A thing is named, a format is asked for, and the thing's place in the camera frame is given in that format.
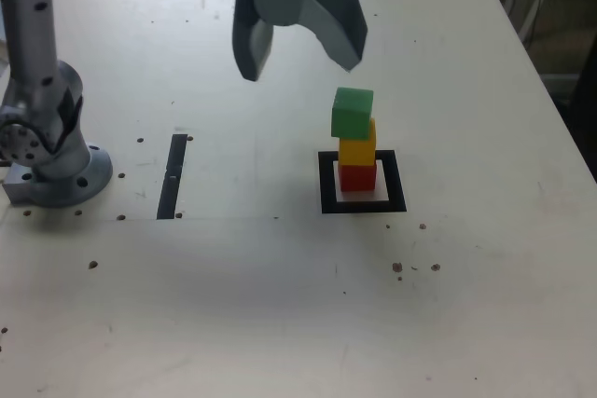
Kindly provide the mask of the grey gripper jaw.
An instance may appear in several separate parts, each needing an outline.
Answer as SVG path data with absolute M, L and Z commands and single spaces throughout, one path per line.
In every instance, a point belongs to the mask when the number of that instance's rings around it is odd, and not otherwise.
M 345 71 L 362 61 L 368 27 L 359 0 L 255 0 L 255 7 L 272 26 L 310 30 Z
M 235 0 L 232 48 L 244 79 L 258 81 L 271 52 L 273 31 L 257 13 L 255 0 Z

